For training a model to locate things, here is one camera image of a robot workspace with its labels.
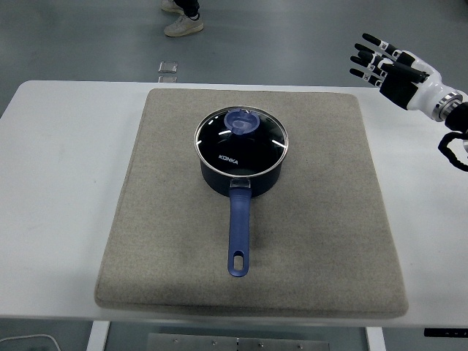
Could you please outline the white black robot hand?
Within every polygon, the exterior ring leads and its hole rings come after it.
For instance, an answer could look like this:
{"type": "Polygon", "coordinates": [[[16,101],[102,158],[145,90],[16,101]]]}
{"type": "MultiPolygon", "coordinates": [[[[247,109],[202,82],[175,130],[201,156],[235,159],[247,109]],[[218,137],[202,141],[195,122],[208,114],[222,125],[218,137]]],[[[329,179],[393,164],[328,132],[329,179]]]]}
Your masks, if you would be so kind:
{"type": "Polygon", "coordinates": [[[351,61],[363,69],[352,68],[350,73],[378,88],[393,104],[441,121],[441,101],[453,92],[442,83],[441,74],[414,53],[367,33],[363,39],[375,48],[355,44],[358,53],[351,61]]]}

